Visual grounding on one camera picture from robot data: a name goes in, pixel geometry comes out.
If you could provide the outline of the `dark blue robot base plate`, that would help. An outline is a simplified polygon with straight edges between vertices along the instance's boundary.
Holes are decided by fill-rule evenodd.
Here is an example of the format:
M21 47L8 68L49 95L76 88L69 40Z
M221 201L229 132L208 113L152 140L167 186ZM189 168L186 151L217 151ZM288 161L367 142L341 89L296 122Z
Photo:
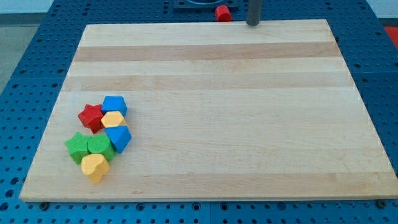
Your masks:
M220 5L228 6L230 9L238 9L238 0L173 0L174 11L186 10L213 10Z

